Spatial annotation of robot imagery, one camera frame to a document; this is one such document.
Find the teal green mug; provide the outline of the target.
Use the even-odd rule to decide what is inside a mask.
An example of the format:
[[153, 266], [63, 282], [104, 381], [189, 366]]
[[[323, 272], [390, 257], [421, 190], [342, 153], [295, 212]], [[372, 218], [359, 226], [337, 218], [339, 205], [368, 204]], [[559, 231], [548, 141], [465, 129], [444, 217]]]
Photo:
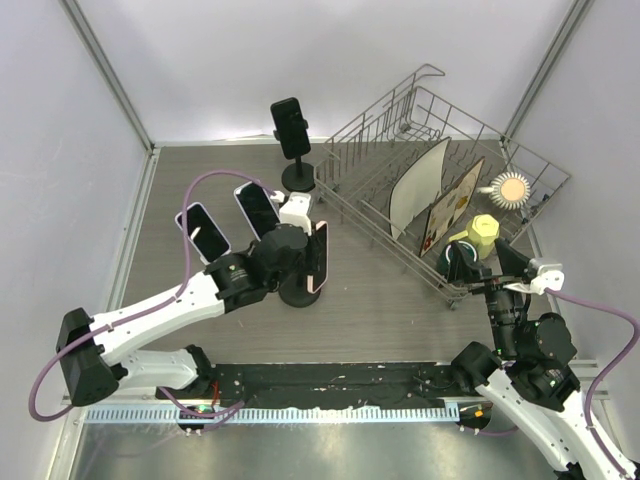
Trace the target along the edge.
[[440, 254], [437, 264], [436, 271], [446, 280], [446, 274], [448, 272], [449, 267], [449, 258], [447, 252], [447, 246], [444, 248], [442, 253]]

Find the yellow mug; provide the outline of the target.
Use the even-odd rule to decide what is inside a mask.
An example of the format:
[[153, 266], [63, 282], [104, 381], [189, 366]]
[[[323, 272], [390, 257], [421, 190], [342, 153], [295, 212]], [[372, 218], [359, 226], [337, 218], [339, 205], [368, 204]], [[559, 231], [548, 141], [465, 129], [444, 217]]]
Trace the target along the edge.
[[499, 222], [489, 214], [474, 216], [465, 229], [452, 235], [448, 241], [466, 241], [476, 250], [480, 260], [486, 259], [494, 249], [495, 240], [500, 235]]

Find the black round-base phone stand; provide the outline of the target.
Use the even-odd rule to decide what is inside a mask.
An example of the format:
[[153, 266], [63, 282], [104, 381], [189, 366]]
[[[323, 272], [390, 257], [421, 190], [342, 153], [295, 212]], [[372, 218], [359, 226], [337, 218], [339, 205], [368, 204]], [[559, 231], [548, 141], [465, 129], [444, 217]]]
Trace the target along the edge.
[[310, 294], [307, 291], [307, 276], [309, 270], [309, 261], [307, 259], [310, 247], [307, 245], [304, 253], [295, 264], [290, 275], [280, 283], [278, 294], [280, 299], [291, 307], [306, 308], [315, 303], [320, 295], [319, 293]]

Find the black clamp phone stand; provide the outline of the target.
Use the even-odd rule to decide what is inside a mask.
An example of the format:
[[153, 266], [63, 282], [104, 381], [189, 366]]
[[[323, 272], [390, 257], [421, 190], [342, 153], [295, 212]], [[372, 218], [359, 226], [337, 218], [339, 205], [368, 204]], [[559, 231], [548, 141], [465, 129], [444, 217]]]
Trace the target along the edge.
[[308, 193], [315, 188], [313, 166], [302, 160], [302, 157], [290, 160], [282, 172], [281, 182], [290, 192]]

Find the striped white mug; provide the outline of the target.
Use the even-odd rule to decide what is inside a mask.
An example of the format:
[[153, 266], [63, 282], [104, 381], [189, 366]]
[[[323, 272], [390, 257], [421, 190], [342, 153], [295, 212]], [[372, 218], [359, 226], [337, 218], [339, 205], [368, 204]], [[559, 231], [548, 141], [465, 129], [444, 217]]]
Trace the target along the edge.
[[476, 192], [487, 195], [496, 207], [511, 211], [526, 204], [531, 195], [531, 186], [523, 175], [504, 172], [495, 177], [488, 186], [477, 188]]

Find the black phone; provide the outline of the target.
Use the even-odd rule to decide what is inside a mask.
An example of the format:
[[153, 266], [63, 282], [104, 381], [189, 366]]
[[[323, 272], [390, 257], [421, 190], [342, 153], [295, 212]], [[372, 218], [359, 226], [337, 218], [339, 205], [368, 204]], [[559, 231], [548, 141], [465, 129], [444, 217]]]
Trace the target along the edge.
[[311, 151], [308, 123], [303, 117], [297, 98], [290, 97], [273, 103], [270, 112], [274, 121], [274, 136], [279, 141], [284, 157], [289, 160]]

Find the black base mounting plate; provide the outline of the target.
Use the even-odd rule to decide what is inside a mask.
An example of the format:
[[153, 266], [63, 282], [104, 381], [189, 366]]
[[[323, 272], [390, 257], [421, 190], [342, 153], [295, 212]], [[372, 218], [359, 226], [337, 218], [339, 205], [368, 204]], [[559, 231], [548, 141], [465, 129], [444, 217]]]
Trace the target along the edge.
[[218, 364], [193, 392], [179, 400], [214, 399], [224, 407], [344, 410], [365, 406], [410, 409], [442, 406], [446, 399], [478, 393], [449, 364], [435, 362]]

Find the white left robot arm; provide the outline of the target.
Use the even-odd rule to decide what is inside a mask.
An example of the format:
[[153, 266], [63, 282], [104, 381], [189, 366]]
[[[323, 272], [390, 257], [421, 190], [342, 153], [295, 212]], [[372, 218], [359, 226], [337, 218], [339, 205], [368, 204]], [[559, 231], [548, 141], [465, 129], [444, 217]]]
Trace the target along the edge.
[[156, 352], [145, 345], [258, 303], [270, 293], [290, 306], [306, 308], [326, 283], [327, 264], [326, 222], [317, 223], [310, 233], [282, 224], [248, 249], [219, 257], [176, 291], [95, 316], [82, 308], [68, 312], [56, 350], [72, 405], [92, 405], [130, 388], [153, 387], [175, 398], [205, 397], [215, 372], [201, 348]]

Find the phone with lilac case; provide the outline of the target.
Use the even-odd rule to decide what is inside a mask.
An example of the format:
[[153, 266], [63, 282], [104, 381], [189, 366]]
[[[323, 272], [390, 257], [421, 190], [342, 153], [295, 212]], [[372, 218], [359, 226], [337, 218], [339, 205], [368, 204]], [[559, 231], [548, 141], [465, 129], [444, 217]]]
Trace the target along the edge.
[[189, 243], [204, 264], [231, 252], [230, 242], [201, 202], [191, 203], [186, 212]]

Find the floral square plate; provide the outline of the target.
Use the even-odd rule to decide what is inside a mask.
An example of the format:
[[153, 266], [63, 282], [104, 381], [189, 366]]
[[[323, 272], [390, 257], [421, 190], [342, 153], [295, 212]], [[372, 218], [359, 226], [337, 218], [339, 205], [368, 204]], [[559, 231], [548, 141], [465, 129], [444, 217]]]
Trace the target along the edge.
[[484, 157], [478, 159], [433, 202], [420, 246], [420, 257], [424, 257], [466, 211], [478, 184], [484, 162]]

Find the phone with pink case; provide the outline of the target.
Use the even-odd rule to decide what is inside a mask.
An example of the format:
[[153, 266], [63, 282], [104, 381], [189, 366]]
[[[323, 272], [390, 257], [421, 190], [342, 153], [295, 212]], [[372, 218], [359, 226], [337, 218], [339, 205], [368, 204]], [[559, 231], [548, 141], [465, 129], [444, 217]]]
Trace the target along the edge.
[[315, 225], [309, 244], [307, 259], [309, 270], [307, 276], [307, 291], [310, 294], [319, 293], [328, 278], [329, 255], [329, 225], [326, 221], [319, 221]]

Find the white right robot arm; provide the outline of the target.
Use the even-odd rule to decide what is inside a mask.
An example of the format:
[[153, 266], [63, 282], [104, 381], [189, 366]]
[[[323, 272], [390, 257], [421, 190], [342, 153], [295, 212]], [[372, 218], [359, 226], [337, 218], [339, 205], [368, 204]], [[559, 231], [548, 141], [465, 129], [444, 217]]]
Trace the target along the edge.
[[528, 317], [534, 295], [562, 293], [564, 273], [556, 262], [528, 258], [508, 241], [494, 242], [498, 274], [459, 241], [448, 246], [447, 280], [483, 295], [494, 340], [472, 342], [451, 362], [451, 380], [465, 395], [480, 394], [501, 410], [538, 448], [559, 479], [636, 479], [639, 465], [611, 440], [595, 418], [592, 399], [604, 377], [630, 353], [634, 334], [584, 389], [570, 363], [577, 354], [564, 318], [548, 312]]

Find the plain white square plate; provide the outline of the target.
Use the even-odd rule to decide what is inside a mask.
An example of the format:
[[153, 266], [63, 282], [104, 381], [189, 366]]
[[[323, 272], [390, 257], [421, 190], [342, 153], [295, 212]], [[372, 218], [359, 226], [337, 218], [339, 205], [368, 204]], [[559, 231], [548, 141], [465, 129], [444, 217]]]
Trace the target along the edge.
[[446, 137], [424, 152], [394, 185], [389, 202], [390, 230], [394, 240], [440, 195], [443, 163], [450, 141], [451, 138]]

